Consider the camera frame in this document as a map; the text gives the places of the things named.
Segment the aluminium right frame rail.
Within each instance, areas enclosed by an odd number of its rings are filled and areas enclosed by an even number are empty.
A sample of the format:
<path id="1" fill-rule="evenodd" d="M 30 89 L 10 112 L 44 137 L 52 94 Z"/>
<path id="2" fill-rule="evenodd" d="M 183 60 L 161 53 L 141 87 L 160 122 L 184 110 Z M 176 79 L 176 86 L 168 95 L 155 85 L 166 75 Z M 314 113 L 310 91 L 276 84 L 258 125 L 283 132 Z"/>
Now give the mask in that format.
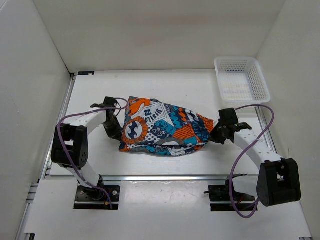
<path id="1" fill-rule="evenodd" d="M 269 122 L 267 121 L 266 119 L 266 116 L 265 116 L 265 113 L 264 113 L 264 110 L 263 110 L 263 107 L 261 106 L 256 106 L 255 107 L 255 112 L 256 112 L 256 115 L 257 115 L 257 118 L 259 120 L 259 123 L 260 123 L 260 127 L 262 130 L 266 129 Z M 274 143 L 274 140 L 272 138 L 272 135 L 271 135 L 271 132 L 270 132 L 270 129 L 266 130 L 264 135 L 264 141 L 266 143 L 266 145 L 275 153 L 277 153 L 277 148 L 275 146 L 275 143 Z"/>

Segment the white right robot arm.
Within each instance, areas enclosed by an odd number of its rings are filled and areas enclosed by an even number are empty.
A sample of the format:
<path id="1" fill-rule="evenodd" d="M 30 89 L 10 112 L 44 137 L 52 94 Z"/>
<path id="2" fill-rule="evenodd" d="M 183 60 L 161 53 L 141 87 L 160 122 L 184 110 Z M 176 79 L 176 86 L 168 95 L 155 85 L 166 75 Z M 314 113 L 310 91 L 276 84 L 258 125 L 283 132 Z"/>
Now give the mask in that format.
<path id="1" fill-rule="evenodd" d="M 230 176 L 225 181 L 224 193 L 230 200 L 242 194 L 255 197 L 265 207 L 271 207 L 301 199 L 299 168 L 293 158 L 284 158 L 272 151 L 252 127 L 239 122 L 236 110 L 226 108 L 219 111 L 217 125 L 210 134 L 214 143 L 224 144 L 230 140 L 247 155 L 257 167 L 257 176 L 235 174 L 232 166 Z"/>

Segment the colourful patterned shorts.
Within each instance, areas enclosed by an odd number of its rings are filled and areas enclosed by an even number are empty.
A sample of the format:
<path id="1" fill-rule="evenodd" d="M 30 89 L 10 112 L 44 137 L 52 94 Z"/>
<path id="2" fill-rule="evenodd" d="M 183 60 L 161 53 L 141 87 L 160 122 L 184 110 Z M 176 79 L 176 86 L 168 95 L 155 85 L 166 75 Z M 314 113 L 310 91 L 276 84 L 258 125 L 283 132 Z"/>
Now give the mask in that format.
<path id="1" fill-rule="evenodd" d="M 157 99 L 131 96 L 119 151 L 180 157 L 201 150 L 210 140 L 214 120 Z"/>

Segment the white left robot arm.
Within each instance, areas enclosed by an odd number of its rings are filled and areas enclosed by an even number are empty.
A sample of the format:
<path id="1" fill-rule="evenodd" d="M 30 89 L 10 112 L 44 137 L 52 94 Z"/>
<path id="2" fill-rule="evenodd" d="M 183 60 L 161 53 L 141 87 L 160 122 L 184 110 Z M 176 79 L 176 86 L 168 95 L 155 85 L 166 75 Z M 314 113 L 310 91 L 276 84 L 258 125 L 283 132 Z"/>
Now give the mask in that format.
<path id="1" fill-rule="evenodd" d="M 67 115 L 55 127 L 51 161 L 72 173 L 93 200 L 103 198 L 105 188 L 102 177 L 89 164 L 89 135 L 104 127 L 110 139 L 121 139 L 123 128 L 115 112 L 126 108 L 120 105 L 122 100 L 106 96 L 103 103 L 92 104 L 86 112 Z"/>

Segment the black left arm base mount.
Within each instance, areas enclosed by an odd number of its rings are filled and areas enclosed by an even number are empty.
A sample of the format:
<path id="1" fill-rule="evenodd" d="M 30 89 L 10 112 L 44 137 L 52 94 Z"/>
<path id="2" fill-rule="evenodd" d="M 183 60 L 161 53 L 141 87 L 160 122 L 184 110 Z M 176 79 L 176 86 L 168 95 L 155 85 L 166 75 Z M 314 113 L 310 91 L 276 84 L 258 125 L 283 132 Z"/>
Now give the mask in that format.
<path id="1" fill-rule="evenodd" d="M 107 196 L 96 189 L 89 190 L 81 185 L 77 186 L 73 208 L 75 210 L 118 210 L 120 201 L 120 185 L 105 185 L 111 204 Z"/>

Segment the white perforated plastic basket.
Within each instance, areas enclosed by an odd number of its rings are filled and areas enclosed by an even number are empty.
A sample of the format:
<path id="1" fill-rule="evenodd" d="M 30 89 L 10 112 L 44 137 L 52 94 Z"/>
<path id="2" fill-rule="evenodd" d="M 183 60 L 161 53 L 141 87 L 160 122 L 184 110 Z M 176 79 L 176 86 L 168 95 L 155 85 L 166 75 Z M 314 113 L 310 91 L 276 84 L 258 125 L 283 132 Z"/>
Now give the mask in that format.
<path id="1" fill-rule="evenodd" d="M 217 57 L 214 59 L 214 69 L 225 104 L 264 104 L 271 100 L 261 66 L 255 58 Z"/>

